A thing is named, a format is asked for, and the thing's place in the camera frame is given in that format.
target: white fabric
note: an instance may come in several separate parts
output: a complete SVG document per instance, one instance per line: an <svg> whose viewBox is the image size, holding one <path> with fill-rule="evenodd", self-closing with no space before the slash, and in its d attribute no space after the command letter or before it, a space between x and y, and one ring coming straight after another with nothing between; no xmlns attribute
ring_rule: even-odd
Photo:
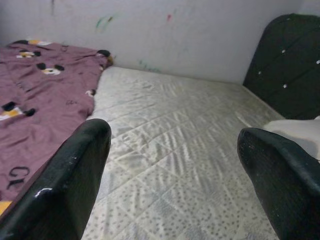
<svg viewBox="0 0 320 240"><path fill-rule="evenodd" d="M266 124L264 129L296 142L308 154L320 160L320 119L277 120Z"/></svg>
<svg viewBox="0 0 320 240"><path fill-rule="evenodd" d="M241 85L112 67L91 118L112 141L84 240L276 240L237 155L281 117Z"/></svg>

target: headboard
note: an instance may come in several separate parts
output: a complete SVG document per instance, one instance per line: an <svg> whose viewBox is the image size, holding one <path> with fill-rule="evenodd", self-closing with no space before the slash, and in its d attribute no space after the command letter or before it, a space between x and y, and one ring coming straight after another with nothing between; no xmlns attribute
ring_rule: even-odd
<svg viewBox="0 0 320 240"><path fill-rule="evenodd" d="M287 119L320 115L320 17L290 14L265 29L246 88Z"/></svg>

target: purple blanket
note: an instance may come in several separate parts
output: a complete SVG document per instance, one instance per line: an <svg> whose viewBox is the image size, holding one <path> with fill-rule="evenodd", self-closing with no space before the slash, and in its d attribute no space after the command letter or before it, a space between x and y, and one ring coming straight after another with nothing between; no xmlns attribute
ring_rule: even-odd
<svg viewBox="0 0 320 240"><path fill-rule="evenodd" d="M106 50L36 40L0 48L0 201L13 200L92 113L110 60Z"/></svg>

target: dotted fabric pattern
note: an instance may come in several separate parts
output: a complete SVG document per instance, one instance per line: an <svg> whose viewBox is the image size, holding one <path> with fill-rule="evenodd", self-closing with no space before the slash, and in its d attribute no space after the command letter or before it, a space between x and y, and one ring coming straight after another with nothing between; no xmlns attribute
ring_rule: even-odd
<svg viewBox="0 0 320 240"><path fill-rule="evenodd" d="M277 240L237 155L282 119L241 85L112 67L91 118L111 150L83 240Z"/></svg>

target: white wall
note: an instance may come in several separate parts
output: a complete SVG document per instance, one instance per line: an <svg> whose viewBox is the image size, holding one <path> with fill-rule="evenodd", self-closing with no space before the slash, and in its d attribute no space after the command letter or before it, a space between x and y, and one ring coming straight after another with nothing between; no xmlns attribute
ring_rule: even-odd
<svg viewBox="0 0 320 240"><path fill-rule="evenodd" d="M0 45L31 37L108 49L120 67L242 83L264 27L301 3L1 0Z"/></svg>
<svg viewBox="0 0 320 240"><path fill-rule="evenodd" d="M299 13L320 16L320 0L304 0Z"/></svg>

